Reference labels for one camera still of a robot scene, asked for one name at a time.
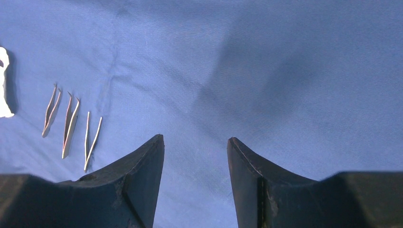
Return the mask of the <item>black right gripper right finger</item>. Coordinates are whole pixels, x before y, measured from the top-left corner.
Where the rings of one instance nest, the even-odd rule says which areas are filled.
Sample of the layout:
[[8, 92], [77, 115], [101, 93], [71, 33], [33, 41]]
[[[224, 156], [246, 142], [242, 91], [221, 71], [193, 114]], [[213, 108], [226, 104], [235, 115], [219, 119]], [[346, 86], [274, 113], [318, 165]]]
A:
[[240, 228], [400, 228], [403, 174], [340, 172], [321, 181], [292, 173], [239, 139], [227, 144]]

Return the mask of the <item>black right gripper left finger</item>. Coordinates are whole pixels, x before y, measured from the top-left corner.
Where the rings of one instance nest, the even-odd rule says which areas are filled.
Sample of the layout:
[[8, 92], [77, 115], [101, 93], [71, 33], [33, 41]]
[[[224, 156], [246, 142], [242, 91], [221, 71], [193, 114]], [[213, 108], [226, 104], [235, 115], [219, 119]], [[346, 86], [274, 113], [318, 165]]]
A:
[[77, 181], [0, 177], [3, 228], [151, 228], [164, 162], [157, 134], [134, 152]]

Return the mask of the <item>steel tweezers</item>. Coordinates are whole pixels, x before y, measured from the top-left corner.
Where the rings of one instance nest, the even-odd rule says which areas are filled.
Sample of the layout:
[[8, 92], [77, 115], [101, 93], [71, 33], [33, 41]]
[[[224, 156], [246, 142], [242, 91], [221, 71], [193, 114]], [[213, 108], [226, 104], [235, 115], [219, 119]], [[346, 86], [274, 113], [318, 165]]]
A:
[[60, 88], [58, 88], [57, 84], [54, 84], [52, 98], [46, 109], [44, 128], [42, 131], [43, 138], [45, 138], [48, 135], [50, 128], [54, 122], [54, 119], [58, 112], [61, 97], [62, 97], [62, 90]]
[[89, 161], [93, 152], [93, 149], [95, 148], [100, 132], [100, 128], [102, 125], [102, 120], [103, 118], [100, 117], [99, 122], [98, 122], [98, 127], [96, 130], [96, 134], [94, 136], [93, 141], [90, 141], [90, 117], [91, 117], [91, 112], [87, 112], [87, 120], [86, 120], [86, 134], [85, 134], [85, 141], [84, 141], [84, 152], [85, 152], [85, 163], [84, 163], [84, 172], [87, 172], [88, 166], [89, 166]]
[[73, 105], [73, 95], [68, 92], [70, 98], [66, 112], [66, 121], [65, 121], [65, 129], [64, 129], [64, 139], [63, 139], [63, 149], [62, 149], [62, 159], [65, 159], [69, 155], [69, 149], [71, 145], [71, 140], [73, 137], [73, 133], [75, 130], [75, 126], [77, 123], [78, 110], [80, 106], [80, 100], [76, 97], [77, 104], [75, 108], [72, 108]]

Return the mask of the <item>blue surgical drape cloth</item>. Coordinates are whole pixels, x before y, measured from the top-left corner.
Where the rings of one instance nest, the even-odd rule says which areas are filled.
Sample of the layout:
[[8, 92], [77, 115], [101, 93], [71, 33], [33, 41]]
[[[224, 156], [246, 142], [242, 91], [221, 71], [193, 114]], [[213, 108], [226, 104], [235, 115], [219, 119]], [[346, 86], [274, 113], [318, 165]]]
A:
[[162, 134], [156, 228], [237, 227], [231, 137], [315, 180], [403, 168], [400, 0], [3, 0], [0, 45], [0, 171], [83, 176], [88, 111], [90, 171]]

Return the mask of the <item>clear plastic packet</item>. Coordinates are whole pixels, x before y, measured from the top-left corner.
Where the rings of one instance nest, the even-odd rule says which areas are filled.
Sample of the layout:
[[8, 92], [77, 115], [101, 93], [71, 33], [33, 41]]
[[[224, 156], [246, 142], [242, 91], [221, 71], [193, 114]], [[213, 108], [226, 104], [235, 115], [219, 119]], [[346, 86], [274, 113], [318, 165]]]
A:
[[10, 118], [14, 116], [7, 104], [6, 95], [6, 70], [10, 64], [10, 59], [3, 47], [0, 47], [0, 61], [3, 64], [0, 66], [0, 117]]

